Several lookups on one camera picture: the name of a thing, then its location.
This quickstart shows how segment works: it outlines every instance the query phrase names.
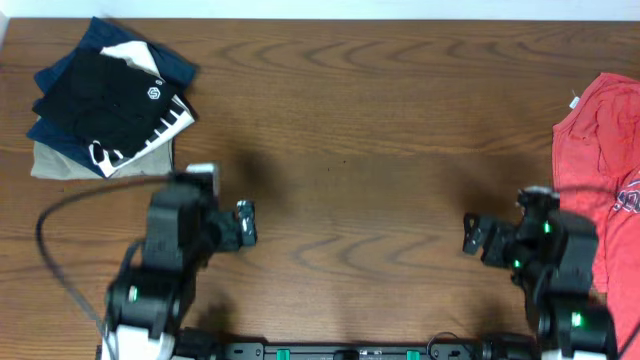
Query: wooden table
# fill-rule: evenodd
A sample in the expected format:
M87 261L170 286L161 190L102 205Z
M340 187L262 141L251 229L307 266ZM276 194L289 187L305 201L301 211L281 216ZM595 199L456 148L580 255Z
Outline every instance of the wooden table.
M601 71L640 77L631 23L123 20L200 66L177 167L217 161L222 201L257 204L257 247L216 255L184 325L278 341L527 332L508 271L462 254L462 215L517 219L551 183L553 124ZM39 258L48 204L103 181L29 176L33 74L88 20L14 19L0 73L0 358L90 359L94 325ZM46 227L102 312L149 195L79 203Z

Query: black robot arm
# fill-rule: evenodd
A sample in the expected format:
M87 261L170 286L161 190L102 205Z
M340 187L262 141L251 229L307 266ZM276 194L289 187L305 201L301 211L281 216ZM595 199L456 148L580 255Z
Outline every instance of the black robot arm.
M495 334L472 341L441 339L411 345L219 344L196 329L180 329L194 300L195 277L215 252L256 243L253 204L219 212L213 172L177 174L154 194L142 262L125 266L107 294L102 360L561 360L616 359L613 322L606 307L589 302L595 229L585 218L558 211L557 195L521 192L521 222L464 218L463 250L483 247L482 262L510 268L525 293L537 335Z
M559 211L557 194L545 188L522 191L518 225L467 214L463 250L480 246L487 266L510 268L525 294L525 310L543 358L604 354L617 358L613 321L606 306L589 299L591 266L598 246L588 219Z
M103 341L103 359L144 358L146 353L139 353L144 347L172 355L195 297L198 269L215 252L255 245L253 204L239 201L237 213L220 212L216 169L210 170L175 174L153 195L142 262L125 263L107 291L110 342ZM127 339L134 337L139 340L129 345Z

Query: clothing tag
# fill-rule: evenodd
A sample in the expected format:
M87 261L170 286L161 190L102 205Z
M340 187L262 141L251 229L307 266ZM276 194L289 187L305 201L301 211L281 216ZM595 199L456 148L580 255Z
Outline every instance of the clothing tag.
M572 109L575 109L576 106L578 106L578 103L580 102L580 98L579 97L574 97L573 100L571 101L571 104L569 104L569 107Z

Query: stack of folded clothes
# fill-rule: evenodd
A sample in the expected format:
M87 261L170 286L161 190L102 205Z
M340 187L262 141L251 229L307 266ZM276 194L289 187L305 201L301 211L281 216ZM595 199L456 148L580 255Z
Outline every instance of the stack of folded clothes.
M31 175L91 179L164 175L173 138L194 122L182 97L195 68L172 52L93 18L78 47L35 81L44 92L27 136Z

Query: black t-shirt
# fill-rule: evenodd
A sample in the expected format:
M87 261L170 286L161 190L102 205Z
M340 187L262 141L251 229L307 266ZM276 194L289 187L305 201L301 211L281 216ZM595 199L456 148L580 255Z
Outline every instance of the black t-shirt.
M177 92L122 59L79 49L33 111L69 134L133 157L161 125Z

